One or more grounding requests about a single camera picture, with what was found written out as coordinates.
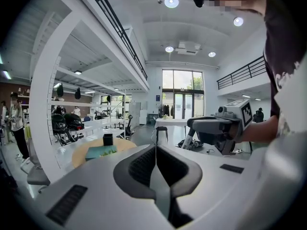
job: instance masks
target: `green cloth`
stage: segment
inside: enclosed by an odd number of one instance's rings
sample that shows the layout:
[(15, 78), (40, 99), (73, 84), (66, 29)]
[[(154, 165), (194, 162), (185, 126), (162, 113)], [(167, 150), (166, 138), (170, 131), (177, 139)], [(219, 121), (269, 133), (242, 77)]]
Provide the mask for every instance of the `green cloth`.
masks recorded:
[(90, 147), (86, 153), (85, 160), (89, 161), (91, 159), (99, 158), (100, 156), (106, 156), (117, 152), (116, 146), (100, 146), (100, 147)]

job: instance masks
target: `white table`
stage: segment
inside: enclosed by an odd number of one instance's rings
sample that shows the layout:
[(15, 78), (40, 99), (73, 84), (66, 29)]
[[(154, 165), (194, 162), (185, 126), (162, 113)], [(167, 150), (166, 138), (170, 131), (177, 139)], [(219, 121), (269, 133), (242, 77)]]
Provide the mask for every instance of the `white table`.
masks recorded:
[[(157, 118), (155, 121), (154, 128), (157, 129), (158, 127), (163, 127), (163, 126), (184, 126), (184, 132), (185, 132), (185, 135), (187, 136), (187, 131), (186, 131), (187, 125), (188, 125), (188, 119)], [(156, 143), (158, 143), (158, 130), (156, 132), (156, 136), (157, 136)]]

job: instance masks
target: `floor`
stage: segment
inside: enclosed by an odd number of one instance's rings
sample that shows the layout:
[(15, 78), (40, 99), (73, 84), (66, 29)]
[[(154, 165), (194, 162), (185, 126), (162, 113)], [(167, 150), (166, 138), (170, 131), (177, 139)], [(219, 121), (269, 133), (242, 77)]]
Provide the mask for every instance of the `floor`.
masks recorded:
[[(17, 154), (20, 154), (16, 142), (8, 143), (1, 147), (1, 156), (3, 156), (3, 161), (6, 163), (6, 168), (9, 170), (8, 173), (11, 174), (17, 185), (18, 191), (27, 197), (28, 199), (34, 199), (38, 195), (38, 185), (29, 185), (27, 183), (27, 174), (20, 169), (22, 163), (22, 157), (16, 158)], [(28, 171), (32, 168), (33, 164), (29, 163), (24, 166), (25, 170)]]
[[(156, 141), (156, 130), (154, 126), (152, 125), (142, 125), (139, 127), (136, 127), (135, 129), (136, 132), (131, 136), (130, 140), (134, 142), (137, 146), (141, 145), (146, 145), (146, 144), (153, 144)], [(181, 126), (168, 126), (167, 127), (167, 134), (168, 134), (168, 140), (166, 139), (166, 134), (164, 131), (159, 132), (159, 141), (158, 144), (161, 145), (169, 145), (169, 146), (175, 146), (177, 145), (180, 141), (184, 140), (185, 138), (185, 130), (184, 127)], [(194, 135), (193, 139), (198, 140), (197, 134)], [(240, 145), (237, 144), (235, 147), (236, 149), (239, 149)], [(214, 156), (223, 156), (216, 147), (204, 144), (201, 148), (197, 148), (195, 150), (196, 152), (199, 153), (204, 153), (207, 154), (206, 151), (209, 151), (209, 155), (214, 155)], [(236, 154), (234, 156), (230, 156), (231, 158), (236, 158), (236, 159), (243, 159), (243, 160), (248, 160), (250, 158), (249, 153), (240, 153)]]

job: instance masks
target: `human arm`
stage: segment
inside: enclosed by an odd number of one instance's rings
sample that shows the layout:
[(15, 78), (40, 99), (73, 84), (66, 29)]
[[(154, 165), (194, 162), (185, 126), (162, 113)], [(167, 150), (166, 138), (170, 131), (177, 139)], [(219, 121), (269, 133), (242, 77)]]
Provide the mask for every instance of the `human arm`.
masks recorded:
[(6, 108), (3, 107), (3, 108), (2, 108), (2, 116), (1, 116), (1, 124), (2, 124), (2, 125), (4, 125), (5, 116), (6, 116)]
[[(278, 118), (273, 115), (268, 120), (261, 123), (252, 123), (246, 130), (244, 130), (242, 136), (236, 140), (236, 143), (243, 141), (253, 142), (271, 142), (276, 138), (278, 129)], [(236, 135), (237, 126), (232, 126), (229, 131), (229, 135), (234, 137)]]

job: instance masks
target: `wooden table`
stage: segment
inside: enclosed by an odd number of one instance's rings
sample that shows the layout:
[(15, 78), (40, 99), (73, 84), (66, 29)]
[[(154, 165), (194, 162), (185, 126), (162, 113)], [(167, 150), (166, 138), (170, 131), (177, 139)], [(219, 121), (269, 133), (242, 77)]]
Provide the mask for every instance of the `wooden table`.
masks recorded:
[[(79, 146), (72, 154), (72, 165), (74, 168), (77, 168), (81, 164), (84, 164), (85, 161), (85, 155), (90, 147), (99, 147), (103, 146), (104, 142), (103, 139), (97, 139), (97, 140), (92, 140), (87, 143), (82, 144)], [(124, 140), (120, 138), (113, 138), (113, 144), (117, 147), (117, 152), (121, 152), (124, 150), (128, 150), (131, 148), (137, 147), (133, 142), (129, 140)]]

